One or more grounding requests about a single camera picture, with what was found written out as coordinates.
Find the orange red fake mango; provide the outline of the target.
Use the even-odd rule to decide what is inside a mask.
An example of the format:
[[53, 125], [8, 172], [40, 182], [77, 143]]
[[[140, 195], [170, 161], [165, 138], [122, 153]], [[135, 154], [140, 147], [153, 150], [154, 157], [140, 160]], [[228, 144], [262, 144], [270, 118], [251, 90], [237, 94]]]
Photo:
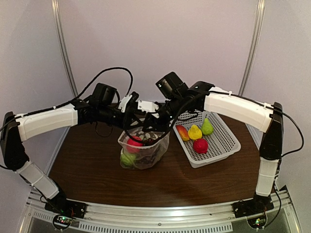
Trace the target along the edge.
[[182, 125], [176, 125], [176, 129], [182, 139], [182, 141], [186, 142], [186, 141], [190, 141], [190, 137], [188, 135], [188, 131], [187, 129], [182, 126]]

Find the clear polka dot zip bag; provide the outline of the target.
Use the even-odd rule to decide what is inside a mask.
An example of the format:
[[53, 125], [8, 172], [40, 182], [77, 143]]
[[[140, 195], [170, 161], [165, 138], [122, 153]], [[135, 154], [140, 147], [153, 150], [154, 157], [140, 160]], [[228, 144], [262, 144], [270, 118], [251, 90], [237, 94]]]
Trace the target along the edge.
[[122, 146], [120, 155], [120, 165], [125, 169], [148, 169], [153, 167], [169, 147], [170, 135], [151, 146], [145, 146], [137, 141], [133, 141], [125, 132], [118, 138], [118, 143]]

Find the yellow fake pear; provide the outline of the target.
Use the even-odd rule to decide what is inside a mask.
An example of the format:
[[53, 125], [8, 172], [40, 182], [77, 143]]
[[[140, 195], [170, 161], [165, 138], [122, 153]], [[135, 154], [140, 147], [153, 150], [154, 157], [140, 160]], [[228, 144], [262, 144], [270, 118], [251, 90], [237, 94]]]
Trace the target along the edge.
[[190, 129], [188, 130], [188, 136], [189, 136], [189, 138], [191, 139], [191, 140], [197, 140], [197, 139], [200, 139], [200, 138], [202, 138], [202, 131], [201, 131], [201, 129], [197, 126], [197, 125], [195, 125], [195, 124], [193, 124], [191, 127], [190, 127]]

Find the green fake pear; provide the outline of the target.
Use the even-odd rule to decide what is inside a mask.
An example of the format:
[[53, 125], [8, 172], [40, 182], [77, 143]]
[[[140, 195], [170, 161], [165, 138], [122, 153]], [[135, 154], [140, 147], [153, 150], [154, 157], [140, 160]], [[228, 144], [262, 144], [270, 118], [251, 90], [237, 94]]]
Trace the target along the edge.
[[213, 134], [214, 128], [212, 124], [210, 123], [208, 118], [204, 119], [204, 122], [201, 127], [201, 131], [203, 135], [211, 135]]

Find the red fake apple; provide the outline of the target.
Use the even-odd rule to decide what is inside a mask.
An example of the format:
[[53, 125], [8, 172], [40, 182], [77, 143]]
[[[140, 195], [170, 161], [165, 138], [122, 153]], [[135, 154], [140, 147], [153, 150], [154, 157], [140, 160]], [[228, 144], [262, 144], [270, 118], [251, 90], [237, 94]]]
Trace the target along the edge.
[[193, 142], [192, 147], [196, 153], [206, 153], [208, 150], [208, 142], [203, 138], [199, 138]]

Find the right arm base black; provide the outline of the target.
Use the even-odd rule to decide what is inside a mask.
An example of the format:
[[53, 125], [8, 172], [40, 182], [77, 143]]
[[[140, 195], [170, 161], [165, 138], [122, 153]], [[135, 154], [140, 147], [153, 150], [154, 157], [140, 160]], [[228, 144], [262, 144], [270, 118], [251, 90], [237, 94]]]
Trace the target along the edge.
[[271, 196], [254, 195], [252, 199], [240, 200], [232, 204], [235, 218], [261, 214], [274, 209]]

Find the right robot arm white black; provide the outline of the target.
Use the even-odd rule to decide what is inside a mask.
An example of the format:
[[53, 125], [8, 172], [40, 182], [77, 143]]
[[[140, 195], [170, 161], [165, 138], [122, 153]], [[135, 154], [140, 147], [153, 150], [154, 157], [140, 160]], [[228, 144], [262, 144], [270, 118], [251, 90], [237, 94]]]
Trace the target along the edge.
[[164, 105], [142, 100], [138, 102], [138, 109], [147, 114], [143, 124], [145, 131], [167, 134], [182, 113], [198, 110], [230, 117], [263, 133], [253, 202], [258, 208], [266, 208], [282, 156], [282, 105], [256, 102], [204, 81], [197, 81], [188, 87], [175, 72], [164, 76], [156, 85], [167, 101]]

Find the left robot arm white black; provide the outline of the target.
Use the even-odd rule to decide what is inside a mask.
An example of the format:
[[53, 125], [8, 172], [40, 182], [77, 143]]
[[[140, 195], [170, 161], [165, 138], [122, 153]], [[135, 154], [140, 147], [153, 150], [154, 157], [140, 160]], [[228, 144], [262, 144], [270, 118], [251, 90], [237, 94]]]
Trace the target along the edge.
[[23, 142], [56, 129], [93, 122], [103, 122], [123, 128], [131, 110], [138, 110], [138, 93], [132, 92], [120, 100], [117, 106], [111, 102], [117, 90], [99, 83], [92, 95], [84, 100], [74, 99], [45, 110], [15, 115], [5, 114], [1, 128], [0, 147], [6, 169], [17, 173], [37, 189], [47, 203], [63, 213], [69, 208], [67, 196], [61, 187], [43, 172], [25, 152]]

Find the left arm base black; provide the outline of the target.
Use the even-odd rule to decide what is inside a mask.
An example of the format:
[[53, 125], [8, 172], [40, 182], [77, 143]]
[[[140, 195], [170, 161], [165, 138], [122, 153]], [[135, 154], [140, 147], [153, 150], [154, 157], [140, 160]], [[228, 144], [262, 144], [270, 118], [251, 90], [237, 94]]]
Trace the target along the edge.
[[68, 200], [63, 189], [57, 183], [56, 185], [59, 193], [51, 200], [48, 199], [44, 209], [56, 214], [83, 219], [85, 216], [86, 204], [83, 202]]

